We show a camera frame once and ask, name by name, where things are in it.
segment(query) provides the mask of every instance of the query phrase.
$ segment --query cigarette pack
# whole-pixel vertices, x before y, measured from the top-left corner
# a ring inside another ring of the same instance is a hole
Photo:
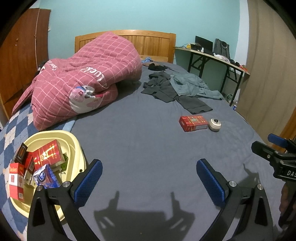
[[[18,162],[18,163],[21,163],[22,165],[24,165],[25,164],[25,157],[27,154],[27,149],[28,149],[28,147],[24,143],[22,143],[20,145],[20,147],[17,149],[17,151],[13,157],[14,162]]]
[[[55,168],[65,162],[61,146],[57,140],[53,140],[33,152],[35,170],[48,164]]]
[[[33,173],[35,171],[34,167],[34,160],[33,160],[33,153],[27,152],[26,160],[25,160],[25,175],[24,175],[24,182],[28,185],[32,185],[33,181]]]
[[[24,165],[11,163],[9,167],[9,196],[24,201]]]
[[[201,115],[181,116],[179,123],[184,131],[196,131],[206,129],[208,121]]]

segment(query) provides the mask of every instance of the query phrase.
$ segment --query snack package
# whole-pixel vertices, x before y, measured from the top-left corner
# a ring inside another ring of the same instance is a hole
[[[43,185],[44,188],[58,188],[61,185],[48,164],[34,172],[33,177],[36,185]]]
[[[35,171],[35,167],[34,167],[34,161],[33,161],[33,153],[27,152],[27,156],[25,160],[25,175],[24,175],[24,182],[26,184],[32,185],[34,171]]]
[[[9,196],[24,201],[24,165],[11,163],[9,166]]]
[[[65,162],[60,144],[53,140],[33,152],[35,170],[38,170],[45,164],[55,168]]]
[[[208,121],[201,115],[181,116],[179,123],[184,131],[196,131],[206,129]]]

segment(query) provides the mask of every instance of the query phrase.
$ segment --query blue checkered blanket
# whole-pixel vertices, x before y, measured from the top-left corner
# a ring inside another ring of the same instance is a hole
[[[58,123],[47,130],[71,131],[76,118]],[[21,240],[27,240],[28,219],[21,215],[9,198],[9,164],[22,142],[37,133],[33,125],[33,111],[30,104],[23,106],[0,132],[0,208],[8,223]]]

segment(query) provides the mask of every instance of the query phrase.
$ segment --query wooden headboard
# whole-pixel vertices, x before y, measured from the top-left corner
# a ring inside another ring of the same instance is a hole
[[[105,32],[76,36],[75,53],[85,44]],[[173,63],[176,34],[146,30],[113,30],[111,32],[131,41],[138,51],[141,59],[145,59],[149,56],[155,61]]]

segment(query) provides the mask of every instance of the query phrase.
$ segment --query black bag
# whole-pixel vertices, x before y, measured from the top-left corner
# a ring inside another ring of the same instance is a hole
[[[216,39],[214,45],[214,53],[223,55],[230,60],[229,44],[221,41],[220,39]]]

